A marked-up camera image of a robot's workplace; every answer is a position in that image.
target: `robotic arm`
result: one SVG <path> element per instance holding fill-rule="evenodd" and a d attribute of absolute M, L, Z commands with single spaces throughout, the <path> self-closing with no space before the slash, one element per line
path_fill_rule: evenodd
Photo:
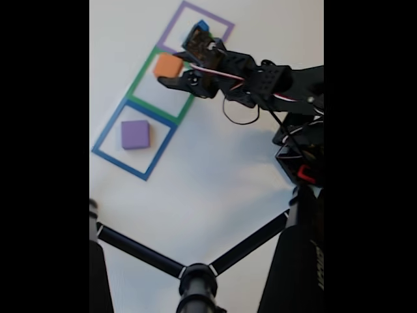
<path fill-rule="evenodd" d="M 199 98 L 214 98 L 220 90 L 229 101 L 269 111 L 281 126 L 272 140 L 281 146 L 276 159 L 291 181 L 324 185 L 324 66 L 293 70 L 269 60 L 257 65 L 198 24 L 182 47 L 173 55 L 191 69 L 180 77 L 158 77 L 162 85 Z M 281 122 L 273 112 L 288 114 Z"/>

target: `blue square outline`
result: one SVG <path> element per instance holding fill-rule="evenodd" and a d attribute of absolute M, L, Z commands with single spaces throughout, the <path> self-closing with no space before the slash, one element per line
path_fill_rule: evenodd
<path fill-rule="evenodd" d="M 114 123 L 116 122 L 117 118 L 119 117 L 120 113 L 122 112 L 123 108 L 125 106 L 128 106 L 138 112 L 141 112 L 145 115 L 148 115 L 151 119 L 154 119 L 155 121 L 158 121 L 166 126 L 168 126 L 169 132 L 167 136 L 165 137 L 164 141 L 162 142 L 161 146 L 159 147 L 158 151 L 156 152 L 151 164 L 149 164 L 148 169 L 145 173 L 142 173 L 138 170 L 135 170 L 129 165 L 126 165 L 125 163 L 117 160 L 116 158 L 113 158 L 112 156 L 109 156 L 107 153 L 100 150 L 101 145 L 103 144 L 103 141 L 109 134 L 109 131 L 113 127 Z M 143 106 L 140 106 L 140 104 L 137 104 L 127 98 L 123 98 L 113 115 L 110 117 L 110 120 L 108 121 L 106 127 L 104 127 L 104 130 L 98 137 L 96 143 L 93 145 L 93 148 L 91 149 L 91 152 L 98 155 L 99 157 L 102 157 L 104 160 L 109 161 L 110 163 L 113 163 L 114 165 L 122 168 L 125 171 L 128 171 L 129 173 L 139 177 L 140 179 L 143 179 L 144 181 L 147 181 L 149 176 L 151 175 L 152 171 L 154 170 L 156 164 L 158 163 L 162 153 L 165 151 L 165 148 L 168 146 L 168 143 L 171 141 L 172 136 L 174 135 L 175 131 L 177 130 L 177 125 L 174 122 L 171 122 L 170 120 L 144 108 Z"/>

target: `tripod leg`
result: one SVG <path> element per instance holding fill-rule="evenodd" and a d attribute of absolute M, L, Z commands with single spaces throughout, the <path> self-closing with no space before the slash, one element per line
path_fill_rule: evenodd
<path fill-rule="evenodd" d="M 113 313 L 103 248 L 97 243 L 97 204 L 90 199 L 90 311 Z"/>

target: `purple square outline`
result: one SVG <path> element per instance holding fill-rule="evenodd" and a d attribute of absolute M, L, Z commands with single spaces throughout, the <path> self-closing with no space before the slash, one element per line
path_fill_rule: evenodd
<path fill-rule="evenodd" d="M 205 16 L 207 16 L 209 18 L 212 18 L 213 20 L 226 25 L 227 29 L 226 29 L 226 32 L 224 33 L 223 37 L 222 37 L 223 41 L 226 41 L 229 38 L 230 33 L 232 32 L 233 28 L 235 27 L 234 23 L 229 22 L 229 21 L 225 20 L 224 18 L 221 18 L 217 15 L 214 15 L 213 13 L 210 13 L 209 11 L 206 11 L 203 8 L 197 7 L 196 5 L 193 5 L 192 3 L 189 3 L 187 1 L 183 1 L 180 4 L 180 6 L 179 6 L 178 10 L 176 11 L 176 13 L 174 14 L 174 16 L 172 17 L 171 21 L 169 22 L 167 28 L 165 29 L 165 31 L 162 34 L 161 38 L 159 39 L 158 43 L 156 44 L 156 46 L 158 48 L 160 48 L 161 50 L 169 52 L 169 53 L 177 53 L 178 52 L 178 51 L 175 51 L 175 50 L 165 46 L 164 42 L 167 40 L 167 37 L 168 37 L 169 33 L 171 32 L 171 30 L 174 27 L 177 20 L 180 18 L 181 13 L 185 8 L 190 8 L 191 10 L 194 10 L 198 13 L 204 14 Z"/>

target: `pink wire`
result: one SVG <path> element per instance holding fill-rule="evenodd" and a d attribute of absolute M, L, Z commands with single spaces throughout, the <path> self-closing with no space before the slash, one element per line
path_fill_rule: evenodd
<path fill-rule="evenodd" d="M 232 74 L 219 72 L 219 71 L 217 71 L 217 70 L 211 70 L 211 69 L 209 69 L 209 68 L 205 68 L 205 67 L 199 67 L 199 66 L 197 66 L 197 65 L 195 65 L 195 64 L 193 64 L 193 63 L 190 63 L 190 66 L 191 66 L 191 68 L 193 68 L 193 69 L 195 69 L 195 70 L 200 70 L 201 72 L 207 72 L 207 73 L 211 73 L 211 74 L 217 74 L 217 75 L 220 75 L 220 76 L 229 77 L 229 78 L 234 78 L 234 79 L 236 79 L 236 80 L 241 80 L 241 81 L 244 81 L 244 80 L 245 80 L 243 77 L 240 77 L 240 76 L 235 76 L 235 75 L 232 75 Z M 233 88 L 231 88 L 230 90 L 234 90 L 234 89 L 236 89 L 237 87 L 240 87 L 241 85 L 243 85 L 243 83 L 241 83 L 241 84 L 237 84 L 236 86 L 234 86 L 234 87 L 233 87 Z M 288 97 L 286 97 L 286 96 L 283 96 L 283 95 L 281 95 L 281 94 L 279 94 L 279 93 L 274 93 L 274 96 L 275 96 L 276 98 L 281 99 L 281 100 L 284 100 L 284 101 L 296 102 L 296 100 L 291 99 L 291 98 L 288 98 Z"/>

